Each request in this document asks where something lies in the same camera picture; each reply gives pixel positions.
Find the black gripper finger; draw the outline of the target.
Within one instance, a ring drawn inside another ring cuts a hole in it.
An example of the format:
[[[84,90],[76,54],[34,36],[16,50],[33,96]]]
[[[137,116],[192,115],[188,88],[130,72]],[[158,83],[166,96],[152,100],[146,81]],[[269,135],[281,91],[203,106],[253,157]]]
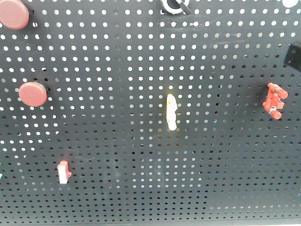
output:
[[[298,71],[301,70],[301,42],[296,41],[289,45],[284,64]]]

